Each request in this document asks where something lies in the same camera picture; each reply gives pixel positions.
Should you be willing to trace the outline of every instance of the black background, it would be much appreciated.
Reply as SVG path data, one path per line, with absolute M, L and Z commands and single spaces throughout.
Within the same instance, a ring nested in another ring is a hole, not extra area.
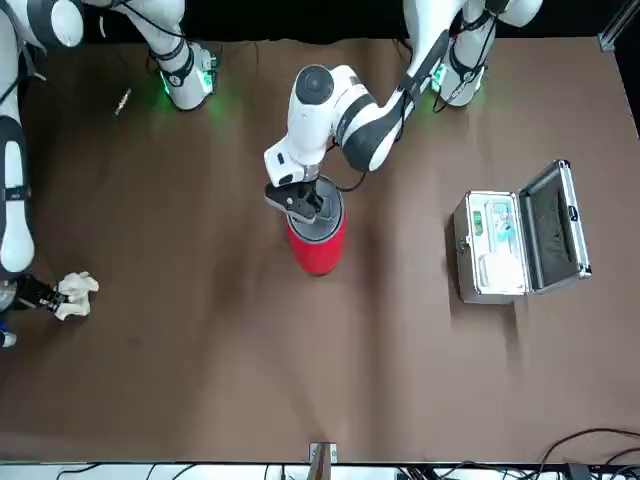
M 616 60 L 640 136 L 640 16 L 616 42 Z
M 545 0 L 536 18 L 517 29 L 498 26 L 502 37 L 594 36 L 603 30 L 626 0 Z M 88 41 L 101 41 L 97 12 L 87 6 Z M 105 27 L 111 41 L 141 41 L 123 15 L 108 12 Z M 187 0 L 182 23 L 196 39 L 241 41 L 290 38 L 331 43 L 345 38 L 406 36 L 402 0 Z

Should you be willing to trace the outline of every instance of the cable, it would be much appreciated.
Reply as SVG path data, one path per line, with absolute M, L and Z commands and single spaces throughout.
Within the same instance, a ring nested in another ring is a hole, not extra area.
M 329 179 L 329 181 L 331 182 L 331 184 L 336 187 L 336 190 L 338 190 L 339 192 L 342 193 L 349 193 L 349 192 L 353 192 L 354 190 L 357 190 L 360 185 L 362 185 L 362 182 L 364 182 L 364 179 L 367 176 L 367 172 L 364 171 L 362 172 L 362 175 L 360 176 L 360 179 L 355 183 L 355 185 L 351 186 L 351 187 L 343 187 L 341 185 L 337 185 L 333 180 Z
M 476 468 L 484 468 L 485 470 L 494 470 L 496 472 L 500 472 L 502 473 L 504 476 L 508 476 L 508 477 L 512 477 L 512 478 L 517 478 L 519 480 L 524 480 L 526 478 L 528 478 L 528 475 L 523 471 L 520 470 L 519 468 L 501 468 L 501 467 L 494 467 L 493 465 L 486 465 L 484 463 L 477 463 L 471 460 L 466 460 L 458 465 L 456 465 L 455 467 L 453 467 L 451 470 L 449 470 L 447 473 L 445 473 L 444 475 L 440 475 L 440 479 L 441 480 L 447 480 L 447 477 L 449 475 L 451 475 L 453 472 L 455 472 L 456 470 L 459 470 L 462 467 L 466 467 L 468 465 L 474 466 Z M 516 471 L 521 473 L 523 476 L 517 476 L 514 475 L 513 473 L 510 472 L 510 470 Z
M 409 91 L 405 89 L 402 92 L 402 108 L 400 112 L 400 131 L 398 132 L 398 135 L 396 135 L 396 139 L 393 141 L 393 143 L 399 142 L 400 139 L 402 138 L 402 135 L 404 135 L 404 122 L 405 122 L 404 111 L 407 108 L 408 99 L 409 99 Z
M 439 108 L 436 108 L 436 105 L 438 105 L 438 98 L 440 95 L 436 95 L 436 99 L 433 102 L 433 107 L 431 109 L 433 113 L 438 114 L 446 110 L 450 102 L 454 100 L 458 95 L 460 95 L 462 88 L 464 88 L 469 83 L 473 82 L 478 77 L 478 73 L 479 73 L 478 67 L 480 67 L 480 64 L 483 61 L 482 57 L 484 57 L 484 52 L 487 49 L 487 45 L 489 45 L 489 39 L 491 38 L 491 35 L 493 34 L 493 30 L 496 28 L 496 23 L 498 21 L 497 15 L 492 15 L 492 17 L 493 17 L 493 22 L 491 23 L 491 27 L 489 28 L 489 33 L 487 34 L 487 38 L 484 39 L 484 44 L 482 45 L 482 50 L 480 50 L 480 56 L 478 57 L 478 61 L 476 62 L 475 66 L 471 69 L 471 72 L 473 72 L 473 76 L 470 79 L 466 79 L 466 80 L 463 78 L 460 78 L 460 82 L 458 83 L 456 88 L 453 89 L 453 92 L 451 92 L 451 95 L 449 95 L 449 98 L 447 98 L 444 104 Z M 456 46 L 457 40 L 458 40 L 458 37 L 455 38 L 455 40 L 453 41 L 453 44 L 451 45 L 452 52 Z
M 158 466 L 157 463 L 154 463 L 153 465 L 151 465 L 151 468 L 149 469 L 149 473 L 147 473 L 147 478 L 145 480 L 149 480 L 151 478 L 151 473 L 153 472 L 153 469 L 156 468 Z
M 553 451 L 558 448 L 560 445 L 573 440 L 575 438 L 578 437 L 582 437 L 584 435 L 591 435 L 592 433 L 615 433 L 617 435 L 624 435 L 627 437 L 635 437 L 635 438 L 640 438 L 640 433 L 638 432 L 634 432 L 631 430 L 624 430 L 624 429 L 620 429 L 620 428 L 588 428 L 586 430 L 580 430 L 579 432 L 573 433 L 571 435 L 568 435 L 564 438 L 561 438 L 560 440 L 558 440 L 557 442 L 553 443 L 545 452 L 544 456 L 542 457 L 542 461 L 540 462 L 540 469 L 537 471 L 537 473 L 535 474 L 534 477 L 531 478 L 535 478 L 535 480 L 538 480 L 540 478 L 540 475 L 542 475 L 542 472 L 544 471 L 544 467 L 545 464 L 547 463 L 547 460 L 549 459 L 549 457 L 551 456 L 551 454 L 553 453 Z
M 325 155 L 326 155 L 327 153 L 329 153 L 331 150 L 333 150 L 334 148 L 336 148 L 337 146 L 338 146 L 338 143 L 336 142 L 336 137 L 332 137 L 332 138 L 331 138 L 331 145 L 329 145 L 329 146 L 327 147 L 327 150 L 324 152 L 324 153 L 325 153 Z
M 397 40 L 391 40 L 391 41 L 393 42 L 393 46 L 396 49 L 396 53 L 398 54 L 398 57 L 400 58 L 400 60 L 404 62 L 405 61 L 404 57 L 402 56 L 402 53 L 400 53 L 400 48 L 398 47 L 398 41 Z
M 409 61 L 413 60 L 413 47 L 404 38 L 398 38 L 398 43 L 407 49 L 409 52 Z
M 153 70 L 149 69 L 149 62 L 153 60 L 156 64 L 156 68 Z M 158 73 L 160 73 L 160 65 L 158 65 L 158 62 L 156 62 L 152 57 L 151 57 L 151 52 L 147 52 L 147 59 L 144 62 L 144 69 L 147 71 L 147 73 L 149 75 L 157 75 Z
M 191 470 L 193 467 L 197 467 L 197 466 L 198 466 L 198 464 L 197 464 L 197 463 L 194 463 L 193 465 L 189 465 L 187 468 L 185 468 L 185 469 L 183 469 L 183 470 L 180 470 L 180 471 L 178 472 L 178 474 L 177 474 L 175 477 L 173 477 L 171 480 L 176 480 L 176 478 L 179 478 L 179 477 L 180 477 L 183 473 L 185 473 L 187 470 Z
M 60 480 L 60 477 L 62 477 L 62 475 L 69 475 L 69 474 L 72 474 L 72 473 L 88 472 L 89 470 L 93 470 L 94 468 L 98 468 L 100 465 L 102 465 L 102 464 L 101 463 L 94 463 L 93 465 L 89 465 L 88 467 L 80 468 L 78 470 L 62 470 L 60 473 L 58 473 L 58 476 L 56 477 L 56 480 Z
M 183 34 L 183 33 L 176 33 L 176 32 L 172 32 L 171 30 L 167 30 L 166 28 L 161 27 L 160 25 L 158 25 L 156 22 L 154 22 L 153 20 L 147 18 L 146 16 L 142 15 L 140 12 L 138 12 L 135 8 L 133 8 L 132 6 L 129 5 L 129 2 L 131 0 L 125 1 L 123 3 L 121 3 L 120 5 L 122 5 L 124 8 L 126 8 L 127 10 L 129 10 L 131 13 L 133 13 L 134 15 L 140 17 L 142 20 L 144 20 L 145 22 L 147 22 L 149 25 L 157 28 L 158 30 L 160 30 L 163 33 L 166 33 L 167 35 L 171 35 L 172 37 L 178 37 L 178 38 L 184 38 L 186 39 L 187 37 Z
M 618 475 L 621 475 L 623 472 L 625 472 L 625 471 L 627 471 L 627 470 L 633 470 L 634 468 L 640 468 L 640 465 L 637 465 L 637 464 L 626 465 L 626 466 L 624 466 L 624 467 L 620 468 L 619 470 L 617 470 L 613 475 L 611 475 L 611 478 L 610 478 L 609 480 L 615 480 L 615 478 L 616 478 Z
M 613 462 L 615 462 L 617 459 L 619 459 L 620 457 L 624 457 L 625 455 L 628 455 L 630 453 L 634 453 L 634 452 L 640 452 L 640 448 L 627 448 L 626 450 L 623 450 L 619 453 L 616 453 L 615 455 L 613 455 L 611 458 L 609 458 L 609 460 L 607 460 L 606 462 L 604 462 L 604 465 L 611 465 Z M 599 472 L 597 475 L 597 480 L 602 480 L 602 472 Z
M 102 35 L 102 38 L 106 40 L 107 33 L 104 29 L 104 17 L 102 15 L 100 15 L 100 18 L 98 20 L 98 25 L 100 27 L 100 35 Z M 125 90 L 124 95 L 120 97 L 120 101 L 118 102 L 118 106 L 116 107 L 116 110 L 114 112 L 114 116 L 118 117 L 122 109 L 127 104 L 127 101 L 129 100 L 129 95 L 131 95 L 133 78 L 131 77 L 131 70 L 129 69 L 129 65 L 127 64 L 127 61 L 124 59 L 124 57 L 120 54 L 120 51 L 118 50 L 118 48 L 112 44 L 109 44 L 108 47 L 111 53 L 113 53 L 118 59 L 118 61 L 120 62 L 120 66 L 122 67 L 124 77 L 128 78 L 128 81 L 127 81 L 128 87 Z
M 13 82 L 11 82 L 11 85 L 9 85 L 9 87 L 2 94 L 2 97 L 0 97 L 0 105 L 4 103 L 4 101 L 7 99 L 9 95 L 11 95 L 11 92 L 13 92 L 13 89 L 16 88 L 26 78 L 27 78 L 26 75 L 16 76 L 16 79 Z

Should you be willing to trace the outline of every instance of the open case lid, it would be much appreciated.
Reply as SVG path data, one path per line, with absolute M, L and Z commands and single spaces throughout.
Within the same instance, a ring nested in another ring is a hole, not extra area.
M 569 162 L 553 162 L 518 192 L 518 199 L 531 290 L 591 276 Z

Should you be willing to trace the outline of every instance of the green led light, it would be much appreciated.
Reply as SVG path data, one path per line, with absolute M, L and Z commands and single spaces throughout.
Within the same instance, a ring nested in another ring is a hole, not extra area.
M 440 87 L 442 87 L 442 82 L 444 81 L 444 77 L 447 75 L 447 66 L 444 63 L 441 63 L 436 73 L 431 77 L 431 88 L 434 91 L 439 92 Z
M 213 79 L 210 73 L 202 73 L 200 70 L 196 70 L 196 75 L 200 84 L 205 92 L 209 93 L 213 91 Z
M 476 92 L 480 90 L 480 87 L 482 86 L 482 78 L 484 77 L 485 70 L 486 70 L 486 67 L 482 67 L 482 70 L 480 70 L 480 73 L 478 74 L 478 83 L 476 83 Z
M 477 210 L 473 212 L 473 227 L 476 232 L 476 236 L 479 237 L 484 233 L 484 226 L 482 225 L 482 213 Z
M 169 85 L 167 84 L 167 81 L 164 79 L 164 75 L 162 75 L 162 72 L 160 72 L 160 78 L 162 79 L 162 84 L 164 85 L 164 93 L 166 93 L 167 95 L 170 95 Z

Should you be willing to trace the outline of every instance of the black cable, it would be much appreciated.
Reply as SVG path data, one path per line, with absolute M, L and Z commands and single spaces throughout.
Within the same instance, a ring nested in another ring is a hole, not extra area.
M 336 187 L 336 190 L 338 190 L 339 192 L 349 193 L 349 192 L 353 192 L 354 190 L 357 190 L 360 187 L 360 185 L 362 185 L 362 182 L 364 182 L 364 179 L 366 178 L 366 176 L 367 176 L 367 172 L 366 171 L 362 172 L 360 179 L 355 183 L 355 185 L 352 185 L 351 187 L 343 187 L 341 185 L 336 184 L 331 179 L 329 179 L 329 181 L 334 187 Z
M 472 78 L 468 80 L 464 80 L 463 78 L 460 78 L 460 82 L 458 83 L 456 88 L 453 89 L 453 91 L 451 92 L 451 95 L 449 95 L 449 98 L 447 98 L 444 104 L 442 104 L 439 108 L 436 108 L 436 105 L 438 105 L 438 98 L 439 98 L 439 95 L 436 95 L 435 101 L 433 102 L 433 108 L 431 109 L 433 113 L 435 114 L 442 113 L 449 106 L 449 103 L 453 99 L 455 99 L 458 95 L 460 95 L 460 92 L 458 92 L 458 89 L 462 88 L 462 86 L 465 83 L 469 84 L 477 78 L 479 73 L 478 67 L 480 67 L 480 64 L 482 63 L 482 60 L 483 60 L 482 57 L 484 57 L 484 52 L 487 49 L 487 45 L 489 45 L 489 39 L 491 38 L 491 35 L 493 34 L 493 30 L 496 28 L 496 23 L 498 21 L 498 17 L 496 15 L 492 15 L 492 17 L 493 17 L 493 22 L 491 23 L 491 27 L 489 28 L 489 33 L 487 34 L 487 38 L 484 39 L 484 44 L 482 45 L 482 50 L 480 50 L 480 56 L 478 57 L 478 61 L 476 62 L 475 66 L 471 69 L 471 72 L 473 72 Z M 458 37 L 455 38 L 455 40 L 453 41 L 453 44 L 451 45 L 451 49 L 450 49 L 451 52 L 453 52 L 453 49 L 456 46 L 457 40 L 458 40 Z
M 401 108 L 401 117 L 400 117 L 400 131 L 398 132 L 398 135 L 396 135 L 396 139 L 393 141 L 393 143 L 399 142 L 400 139 L 402 138 L 402 135 L 404 135 L 404 122 L 405 122 L 405 115 L 404 115 L 404 111 L 407 108 L 407 100 L 409 99 L 409 91 L 408 90 L 404 90 L 402 92 L 402 108 Z
M 157 75 L 160 72 L 160 65 L 158 65 L 158 62 L 156 63 L 156 68 L 153 70 L 149 69 L 149 62 L 153 60 L 155 62 L 155 60 L 153 59 L 153 57 L 151 57 L 151 52 L 147 52 L 147 59 L 144 62 L 144 69 L 147 71 L 147 73 L 149 75 Z
M 419 467 L 414 467 L 413 473 L 418 477 L 419 480 L 427 480 L 427 477 L 424 473 L 422 473 Z
M 93 465 L 89 465 L 88 467 L 80 468 L 78 470 L 62 470 L 60 473 L 58 473 L 58 476 L 56 477 L 56 480 L 60 480 L 60 477 L 62 475 L 70 475 L 72 473 L 88 472 L 89 470 L 93 470 L 94 468 L 98 468 L 100 465 L 102 465 L 102 464 L 101 463 L 94 463 Z
M 156 468 L 158 466 L 157 463 L 154 463 L 153 465 L 151 465 L 151 468 L 149 469 L 149 473 L 147 473 L 147 478 L 145 480 L 149 480 L 151 478 L 151 473 L 153 472 L 153 469 Z
M 109 44 L 109 48 L 113 52 L 113 54 L 118 58 L 118 61 L 120 62 L 120 65 L 122 65 L 122 68 L 124 69 L 126 76 L 130 77 L 131 70 L 129 69 L 129 65 L 127 64 L 127 61 L 124 59 L 124 57 L 120 53 L 120 50 L 118 50 L 117 47 L 111 44 Z
M 416 472 L 414 467 L 407 467 L 407 473 L 409 474 L 409 480 L 420 480 L 420 474 Z
M 485 470 L 494 470 L 494 471 L 496 471 L 496 472 L 500 472 L 500 473 L 502 473 L 502 474 L 503 474 L 503 476 L 508 476 L 508 477 L 512 477 L 512 478 L 517 478 L 518 480 L 523 480 L 523 479 L 526 479 L 526 478 L 528 477 L 528 475 L 527 475 L 523 470 L 521 470 L 521 469 L 519 469 L 519 468 L 513 468 L 513 467 L 510 467 L 510 468 L 501 468 L 501 467 L 495 467 L 495 466 L 493 466 L 493 465 L 487 465 L 487 464 L 484 464 L 484 463 L 477 463 L 477 462 L 474 462 L 474 461 L 471 461 L 471 460 L 466 460 L 466 461 L 464 461 L 464 462 L 462 462 L 462 463 L 460 463 L 460 464 L 456 465 L 455 467 L 453 467 L 451 470 L 449 470 L 449 471 L 448 471 L 447 473 L 445 473 L 444 475 L 441 475 L 441 476 L 440 476 L 440 479 L 441 479 L 441 480 L 447 480 L 447 476 L 451 475 L 451 474 L 452 474 L 453 472 L 455 472 L 456 470 L 458 470 L 458 469 L 460 469 L 460 468 L 462 468 L 462 467 L 469 466 L 469 465 L 471 465 L 471 466 L 473 466 L 473 467 L 476 467 L 476 468 L 484 468 Z M 513 470 L 513 471 L 519 472 L 519 473 L 521 473 L 521 474 L 522 474 L 522 476 L 514 475 L 513 473 L 511 473 L 511 472 L 510 472 L 510 470 Z
M 609 458 L 606 462 L 604 462 L 604 465 L 611 465 L 613 462 L 615 462 L 620 457 L 624 457 L 625 455 L 628 455 L 628 454 L 634 453 L 634 452 L 640 452 L 640 448 L 638 448 L 638 447 L 636 447 L 636 448 L 627 448 L 626 450 L 623 450 L 623 451 L 621 451 L 619 453 L 616 453 L 611 458 Z M 602 473 L 602 471 L 600 471 L 598 473 L 597 480 L 602 480 L 602 475 L 603 475 L 603 473 Z
M 402 56 L 402 53 L 400 53 L 400 48 L 398 47 L 398 41 L 397 40 L 391 40 L 391 41 L 393 42 L 393 46 L 396 49 L 396 53 L 398 54 L 398 57 L 400 58 L 400 60 L 404 62 L 405 61 L 404 57 Z
M 432 465 L 421 465 L 418 467 L 418 471 L 425 480 L 440 480 Z
M 413 60 L 413 47 L 409 45 L 409 43 L 404 38 L 398 38 L 397 41 L 400 45 L 407 49 L 407 52 L 409 52 L 409 58 Z
M 180 476 L 181 476 L 183 473 L 185 473 L 187 470 L 191 470 L 193 467 L 197 467 L 197 466 L 198 466 L 198 464 L 197 464 L 197 463 L 194 463 L 193 465 L 189 465 L 187 468 L 185 468 L 185 469 L 183 469 L 183 470 L 180 470 L 180 471 L 178 472 L 178 474 L 177 474 L 175 477 L 173 477 L 171 480 L 176 480 L 176 478 L 180 477 Z
M 161 32 L 166 33 L 167 35 L 171 35 L 172 37 L 178 37 L 178 38 L 184 38 L 186 39 L 187 37 L 183 34 L 183 33 L 176 33 L 176 32 L 172 32 L 171 30 L 167 30 L 166 28 L 161 27 L 160 25 L 158 25 L 156 22 L 154 22 L 153 20 L 147 18 L 146 16 L 142 15 L 140 12 L 138 12 L 135 8 L 133 8 L 131 5 L 129 5 L 129 2 L 123 2 L 120 5 L 122 5 L 124 8 L 126 8 L 127 10 L 129 10 L 131 13 L 133 13 L 134 15 L 140 17 L 142 20 L 144 20 L 145 22 L 147 22 L 149 25 L 157 28 L 158 30 L 160 30 Z
M 0 105 L 2 105 L 4 103 L 4 101 L 7 99 L 7 97 L 9 95 L 11 95 L 11 92 L 13 92 L 13 89 L 16 88 L 26 78 L 27 78 L 26 75 L 17 75 L 16 76 L 16 79 L 13 82 L 11 82 L 11 85 L 9 85 L 9 87 L 7 87 L 7 89 L 2 94 L 2 97 L 0 97 Z
M 624 435 L 627 437 L 640 438 L 640 433 L 634 432 L 631 430 L 624 430 L 621 428 L 588 428 L 586 430 L 580 430 L 579 432 L 568 435 L 564 438 L 561 438 L 557 442 L 553 443 L 545 452 L 544 456 L 542 457 L 542 461 L 540 462 L 540 469 L 532 478 L 535 478 L 535 480 L 538 480 L 540 478 L 540 475 L 544 471 L 544 467 L 545 467 L 545 464 L 547 463 L 547 460 L 549 459 L 549 457 L 551 456 L 551 454 L 556 448 L 558 448 L 560 445 L 570 440 L 573 440 L 578 437 L 582 437 L 584 435 L 591 435 L 592 433 L 615 433 L 616 435 Z
M 633 464 L 633 465 L 626 465 L 620 469 L 618 469 L 613 475 L 611 475 L 611 478 L 609 480 L 615 480 L 615 478 L 618 475 L 621 475 L 623 472 L 627 471 L 627 470 L 633 470 L 634 468 L 640 468 L 640 465 L 637 464 Z
M 335 137 L 333 137 L 333 138 L 331 139 L 331 145 L 329 145 L 329 146 L 327 147 L 327 150 L 324 152 L 324 153 L 325 153 L 325 155 L 326 155 L 327 153 L 329 153 L 331 150 L 333 150 L 334 148 L 336 148 L 337 146 L 338 146 L 338 143 L 336 142 L 336 138 L 335 138 Z

